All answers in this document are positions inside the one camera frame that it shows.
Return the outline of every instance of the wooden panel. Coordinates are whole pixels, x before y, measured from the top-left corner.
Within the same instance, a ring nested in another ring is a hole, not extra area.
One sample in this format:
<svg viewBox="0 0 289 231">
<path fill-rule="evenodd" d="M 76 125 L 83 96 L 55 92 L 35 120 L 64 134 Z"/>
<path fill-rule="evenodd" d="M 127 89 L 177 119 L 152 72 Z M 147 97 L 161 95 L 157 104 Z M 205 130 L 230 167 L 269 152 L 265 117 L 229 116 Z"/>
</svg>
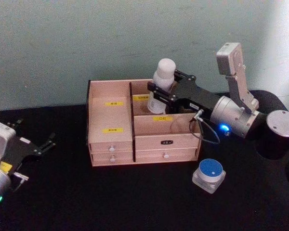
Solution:
<svg viewBox="0 0 289 231">
<path fill-rule="evenodd" d="M 136 150 L 155 150 L 173 148 L 197 148 L 199 139 L 191 133 L 173 135 L 136 136 Z M 161 141 L 173 141 L 172 144 L 161 144 Z"/>
<path fill-rule="evenodd" d="M 195 155 L 175 155 L 170 156 L 168 159 L 164 157 L 139 157 L 136 158 L 136 163 L 149 164 L 149 163 L 162 163 L 162 162 L 182 162 L 182 161 L 197 161 Z"/>
<path fill-rule="evenodd" d="M 138 81 L 132 81 L 131 86 L 132 86 L 132 91 L 134 95 L 139 95 L 139 94 L 149 94 L 148 90 L 148 82 L 152 82 L 152 79 L 140 79 Z"/>
<path fill-rule="evenodd" d="M 103 97 L 128 97 L 130 95 L 129 83 L 135 86 L 135 93 L 142 94 L 145 89 L 144 85 L 151 79 L 131 79 L 131 80 L 104 80 L 91 81 L 90 89 L 92 90 L 92 98 Z"/>
<path fill-rule="evenodd" d="M 133 165 L 136 164 L 136 162 L 133 162 L 133 160 L 117 160 L 116 162 L 111 162 L 109 160 L 93 160 L 92 166 L 98 167 L 98 166 L 111 166 L 111 165 Z"/>
<path fill-rule="evenodd" d="M 91 81 L 88 82 L 88 92 L 87 92 L 87 130 L 86 130 L 86 142 L 88 143 L 89 140 L 89 130 L 90 130 L 90 124 L 91 124 L 91 114 L 92 114 L 92 89 L 91 89 Z"/>
<path fill-rule="evenodd" d="M 140 115 L 153 115 L 152 112 L 149 111 L 147 104 L 148 100 L 142 100 L 142 97 L 146 97 L 149 94 L 138 94 L 133 95 L 133 109 L 134 109 L 134 115 L 140 116 Z"/>
<path fill-rule="evenodd" d="M 172 114 L 172 115 L 137 115 L 134 117 L 135 135 L 160 135 L 160 134 L 177 134 L 190 133 L 189 121 L 195 113 Z M 158 120 L 157 117 L 171 117 L 171 120 Z"/>
<path fill-rule="evenodd" d="M 114 155 L 115 162 L 118 160 L 125 160 L 125 161 L 132 160 L 132 152 L 94 153 L 93 160 L 94 161 L 105 160 L 105 161 L 111 162 L 110 158 L 113 155 Z"/>
<path fill-rule="evenodd" d="M 167 154 L 169 157 L 172 156 L 195 156 L 195 148 L 178 148 L 178 149 L 162 149 L 162 150 L 150 150 L 150 151 L 136 151 L 136 159 L 138 157 L 163 157 Z"/>
<path fill-rule="evenodd" d="M 91 152 L 92 153 L 110 153 L 109 148 L 113 146 L 115 152 L 120 151 L 131 151 L 132 142 L 101 142 L 101 143 L 91 143 Z"/>
<path fill-rule="evenodd" d="M 106 105 L 120 102 L 122 105 Z M 89 143 L 132 142 L 131 103 L 127 97 L 107 97 L 92 99 L 92 119 L 89 130 Z M 105 132 L 104 129 L 121 128 L 121 132 Z"/>
</svg>

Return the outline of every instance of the wall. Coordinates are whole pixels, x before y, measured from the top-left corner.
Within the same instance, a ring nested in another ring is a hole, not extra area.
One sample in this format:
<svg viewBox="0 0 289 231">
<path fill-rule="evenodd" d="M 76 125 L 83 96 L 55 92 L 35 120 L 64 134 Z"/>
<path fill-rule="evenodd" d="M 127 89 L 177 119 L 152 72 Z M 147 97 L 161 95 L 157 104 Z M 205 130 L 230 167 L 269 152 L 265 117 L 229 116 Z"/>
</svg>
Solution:
<svg viewBox="0 0 289 231">
<path fill-rule="evenodd" d="M 0 110 L 85 103 L 88 79 L 149 78 L 164 57 L 227 91 L 215 54 L 237 41 L 248 87 L 289 107 L 289 3 L 0 0 Z"/>
</svg>

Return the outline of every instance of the black table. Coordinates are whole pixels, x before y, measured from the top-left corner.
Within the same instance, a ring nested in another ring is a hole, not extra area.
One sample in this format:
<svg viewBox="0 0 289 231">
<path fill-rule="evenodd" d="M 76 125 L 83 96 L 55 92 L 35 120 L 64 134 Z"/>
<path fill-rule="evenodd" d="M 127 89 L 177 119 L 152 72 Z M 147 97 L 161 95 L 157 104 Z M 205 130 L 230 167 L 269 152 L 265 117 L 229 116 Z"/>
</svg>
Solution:
<svg viewBox="0 0 289 231">
<path fill-rule="evenodd" d="M 252 91 L 260 111 L 285 110 L 266 91 Z M 0 204 L 0 230 L 289 230 L 285 164 L 259 156 L 252 141 L 203 142 L 200 160 L 221 162 L 226 177 L 214 194 L 192 183 L 199 162 L 92 168 L 84 105 L 0 112 L 37 145 L 51 132 L 56 148 L 20 172 L 29 176 Z"/>
</svg>

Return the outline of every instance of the black cable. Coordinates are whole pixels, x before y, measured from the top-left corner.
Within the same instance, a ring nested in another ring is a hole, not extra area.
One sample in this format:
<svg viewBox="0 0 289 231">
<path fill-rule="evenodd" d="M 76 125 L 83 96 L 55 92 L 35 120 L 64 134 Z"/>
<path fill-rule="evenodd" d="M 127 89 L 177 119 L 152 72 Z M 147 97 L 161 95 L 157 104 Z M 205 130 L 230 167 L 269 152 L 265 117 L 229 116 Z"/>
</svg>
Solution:
<svg viewBox="0 0 289 231">
<path fill-rule="evenodd" d="M 13 192 L 17 191 L 17 190 L 20 188 L 20 186 L 22 186 L 23 183 L 24 183 L 24 182 L 20 181 L 20 182 L 19 182 L 19 185 L 13 190 Z"/>
<path fill-rule="evenodd" d="M 210 126 L 209 124 L 207 124 L 205 121 L 202 121 L 202 122 L 201 122 L 201 121 L 198 120 L 198 124 L 199 124 L 199 128 L 200 128 L 201 133 L 203 133 L 203 129 L 202 129 L 201 123 L 204 123 L 204 124 L 214 133 L 214 135 L 215 135 L 215 137 L 216 137 L 216 139 L 217 139 L 217 142 L 209 141 L 209 140 L 206 140 L 206 139 L 204 139 L 204 138 L 202 138 L 202 137 L 197 136 L 197 135 L 193 132 L 192 127 L 191 127 L 193 121 L 194 121 L 194 120 L 192 120 L 192 121 L 189 122 L 189 130 L 190 130 L 190 132 L 192 133 L 193 136 L 195 136 L 196 138 L 198 138 L 198 139 L 200 139 L 200 140 L 202 140 L 202 141 L 204 141 L 204 142 L 208 142 L 208 143 L 212 143 L 212 144 L 220 144 L 220 143 L 221 143 L 221 140 L 220 140 L 220 138 L 218 137 L 217 133 L 216 133 L 216 132 L 214 131 L 214 129 L 211 128 L 211 126 Z"/>
</svg>

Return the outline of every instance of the white bottle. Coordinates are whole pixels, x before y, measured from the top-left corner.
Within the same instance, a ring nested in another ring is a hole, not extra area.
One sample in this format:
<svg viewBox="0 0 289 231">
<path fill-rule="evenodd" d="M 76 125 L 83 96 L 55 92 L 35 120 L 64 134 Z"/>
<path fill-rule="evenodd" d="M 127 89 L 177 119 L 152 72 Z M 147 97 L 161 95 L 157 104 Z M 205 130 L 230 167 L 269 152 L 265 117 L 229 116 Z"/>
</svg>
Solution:
<svg viewBox="0 0 289 231">
<path fill-rule="evenodd" d="M 161 59 L 158 68 L 153 75 L 153 82 L 165 91 L 168 91 L 174 82 L 175 63 L 171 59 Z M 153 93 L 150 92 L 148 101 L 148 109 L 154 114 L 165 112 L 166 104 L 154 99 Z"/>
</svg>

